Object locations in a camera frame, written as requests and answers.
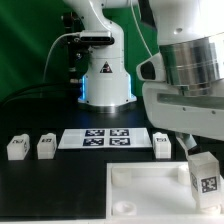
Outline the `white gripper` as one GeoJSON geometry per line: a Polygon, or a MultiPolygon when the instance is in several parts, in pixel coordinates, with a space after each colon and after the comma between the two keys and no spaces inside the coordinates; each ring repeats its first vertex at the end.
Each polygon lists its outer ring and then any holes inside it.
{"type": "Polygon", "coordinates": [[[224,141],[224,81],[212,84],[210,96],[185,97],[162,82],[145,82],[142,92],[151,124],[175,131],[186,156],[197,147],[192,135],[224,141]]]}

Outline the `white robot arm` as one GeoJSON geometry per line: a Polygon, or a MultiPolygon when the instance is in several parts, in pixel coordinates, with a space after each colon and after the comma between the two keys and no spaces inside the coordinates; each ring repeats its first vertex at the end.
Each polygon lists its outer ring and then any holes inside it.
{"type": "Polygon", "coordinates": [[[84,25],[75,42],[90,51],[81,103],[115,110],[136,100],[123,30],[103,14],[136,5],[141,21],[157,31],[159,48],[136,68],[149,121],[174,131],[188,149],[196,136],[224,141],[224,0],[63,1],[84,25]]]}

